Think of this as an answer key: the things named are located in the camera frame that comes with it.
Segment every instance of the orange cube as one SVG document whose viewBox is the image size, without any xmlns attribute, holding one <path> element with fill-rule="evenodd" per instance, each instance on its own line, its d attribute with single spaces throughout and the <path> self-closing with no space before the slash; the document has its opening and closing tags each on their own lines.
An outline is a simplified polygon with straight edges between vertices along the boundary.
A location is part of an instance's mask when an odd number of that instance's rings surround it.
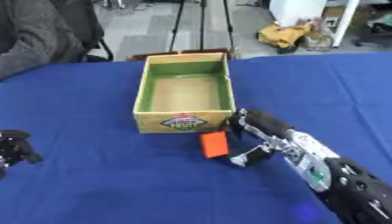
<svg viewBox="0 0 392 224">
<path fill-rule="evenodd" d="M 228 139 L 225 131 L 201 134 L 200 140 L 206 158 L 217 158 L 228 154 Z"/>
</svg>

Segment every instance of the box label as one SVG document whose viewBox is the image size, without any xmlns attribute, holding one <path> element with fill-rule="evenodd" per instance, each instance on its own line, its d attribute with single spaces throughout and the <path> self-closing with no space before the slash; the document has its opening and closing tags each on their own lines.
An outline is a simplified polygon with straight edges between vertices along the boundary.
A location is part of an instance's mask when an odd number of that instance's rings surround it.
<svg viewBox="0 0 392 224">
<path fill-rule="evenodd" d="M 206 121 L 203 121 L 193 115 L 187 114 L 179 114 L 172 119 L 161 122 L 161 124 L 166 127 L 183 131 L 192 130 L 206 123 Z"/>
</svg>

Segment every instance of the tripod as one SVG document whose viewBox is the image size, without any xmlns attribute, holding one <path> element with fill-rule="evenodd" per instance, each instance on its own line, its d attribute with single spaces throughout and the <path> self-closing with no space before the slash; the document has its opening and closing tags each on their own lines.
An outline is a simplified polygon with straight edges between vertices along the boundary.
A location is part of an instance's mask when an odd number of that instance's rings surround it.
<svg viewBox="0 0 392 224">
<path fill-rule="evenodd" d="M 184 12 L 184 5 L 185 5 L 186 0 L 182 0 L 180 3 L 179 9 L 178 9 L 178 15 L 176 18 L 176 24 L 174 25 L 174 29 L 172 30 L 172 39 L 171 39 L 171 45 L 170 45 L 170 50 L 169 52 L 172 52 L 174 43 L 177 38 L 177 34 L 179 32 L 179 22 L 182 18 L 183 12 Z M 230 38 L 230 47 L 231 47 L 231 52 L 233 53 L 235 51 L 235 42 L 233 38 L 233 26 L 231 24 L 231 18 L 230 18 L 230 12 L 228 10 L 228 0 L 223 0 L 223 5 L 224 5 L 224 10 L 225 10 L 225 15 L 226 15 L 226 22 L 227 22 L 227 32 L 228 36 Z M 199 42 L 199 50 L 203 51 L 204 50 L 204 41 L 205 41 L 205 24 L 206 24 L 206 7 L 207 7 L 207 0 L 200 0 L 200 8 L 201 8 L 201 17 L 200 17 L 200 42 Z"/>
</svg>

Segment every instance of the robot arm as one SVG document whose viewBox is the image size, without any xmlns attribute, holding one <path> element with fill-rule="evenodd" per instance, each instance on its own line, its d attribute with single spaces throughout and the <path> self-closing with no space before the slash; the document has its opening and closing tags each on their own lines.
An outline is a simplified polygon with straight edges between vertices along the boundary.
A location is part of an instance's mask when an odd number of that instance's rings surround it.
<svg viewBox="0 0 392 224">
<path fill-rule="evenodd" d="M 254 149 L 231 156 L 232 164 L 245 167 L 281 151 L 291 168 L 344 223 L 392 223 L 392 187 L 312 136 L 256 110 L 241 109 L 228 124 L 238 137 L 246 132 L 263 140 Z"/>
<path fill-rule="evenodd" d="M 9 166 L 19 161 L 36 164 L 42 157 L 26 141 L 30 134 L 20 130 L 0 130 L 0 178 Z"/>
</svg>

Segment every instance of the person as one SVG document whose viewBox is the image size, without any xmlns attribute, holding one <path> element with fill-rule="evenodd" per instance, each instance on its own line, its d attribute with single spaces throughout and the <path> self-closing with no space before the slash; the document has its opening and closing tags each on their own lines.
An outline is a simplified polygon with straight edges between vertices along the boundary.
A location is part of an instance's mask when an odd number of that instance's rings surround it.
<svg viewBox="0 0 392 224">
<path fill-rule="evenodd" d="M 85 51 L 50 0 L 0 0 L 0 81 Z"/>
</svg>

